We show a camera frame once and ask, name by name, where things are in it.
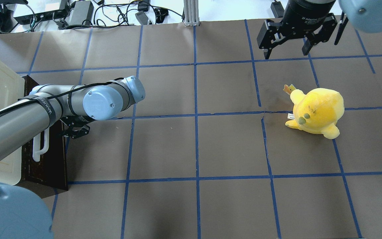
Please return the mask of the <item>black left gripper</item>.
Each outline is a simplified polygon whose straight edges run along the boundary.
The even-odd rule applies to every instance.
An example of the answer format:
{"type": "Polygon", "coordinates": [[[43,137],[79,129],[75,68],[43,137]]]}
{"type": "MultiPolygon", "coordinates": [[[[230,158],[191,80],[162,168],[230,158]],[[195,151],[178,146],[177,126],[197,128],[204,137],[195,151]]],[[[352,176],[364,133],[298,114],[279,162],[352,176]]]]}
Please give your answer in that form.
{"type": "Polygon", "coordinates": [[[95,119],[89,116],[63,116],[60,120],[65,124],[65,130],[61,136],[65,138],[77,139],[89,134],[89,124],[95,119]]]}

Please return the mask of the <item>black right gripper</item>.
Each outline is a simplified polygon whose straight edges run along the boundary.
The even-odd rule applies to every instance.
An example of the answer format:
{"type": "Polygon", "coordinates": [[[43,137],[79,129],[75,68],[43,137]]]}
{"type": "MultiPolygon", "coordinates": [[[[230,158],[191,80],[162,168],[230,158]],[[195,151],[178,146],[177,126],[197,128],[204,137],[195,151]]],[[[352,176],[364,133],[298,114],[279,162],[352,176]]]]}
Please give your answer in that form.
{"type": "Polygon", "coordinates": [[[338,22],[330,13],[335,0],[289,0],[281,22],[266,19],[257,36],[259,49],[263,51],[264,59],[270,59],[272,50],[289,40],[292,32],[308,32],[318,29],[318,33],[306,34],[302,53],[307,56],[315,45],[328,42],[338,22]]]}

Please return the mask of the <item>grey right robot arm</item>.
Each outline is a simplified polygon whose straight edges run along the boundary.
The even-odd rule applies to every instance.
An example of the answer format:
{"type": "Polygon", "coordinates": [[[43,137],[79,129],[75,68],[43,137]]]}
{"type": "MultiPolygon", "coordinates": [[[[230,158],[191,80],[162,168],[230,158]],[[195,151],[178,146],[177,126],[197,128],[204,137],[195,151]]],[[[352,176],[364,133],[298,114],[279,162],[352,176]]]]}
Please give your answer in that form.
{"type": "Polygon", "coordinates": [[[331,12],[334,0],[290,0],[280,22],[267,19],[257,36],[259,49],[269,59],[272,50],[286,41],[305,39],[302,53],[307,56],[320,42],[328,42],[336,28],[337,45],[348,23],[365,33],[382,32],[382,0],[340,0],[341,19],[331,12]]]}

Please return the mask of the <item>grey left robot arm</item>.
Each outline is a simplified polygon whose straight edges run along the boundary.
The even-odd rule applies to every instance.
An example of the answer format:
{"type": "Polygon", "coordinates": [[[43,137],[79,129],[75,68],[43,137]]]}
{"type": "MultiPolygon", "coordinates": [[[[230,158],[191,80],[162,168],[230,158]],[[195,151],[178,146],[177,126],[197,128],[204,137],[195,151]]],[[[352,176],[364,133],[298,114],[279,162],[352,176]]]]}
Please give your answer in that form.
{"type": "MultiPolygon", "coordinates": [[[[61,120],[73,127],[108,120],[144,100],[136,76],[84,86],[47,84],[0,110],[0,161],[61,120]]],[[[29,189],[0,183],[0,239],[53,239],[53,219],[44,201],[29,189]]]]}

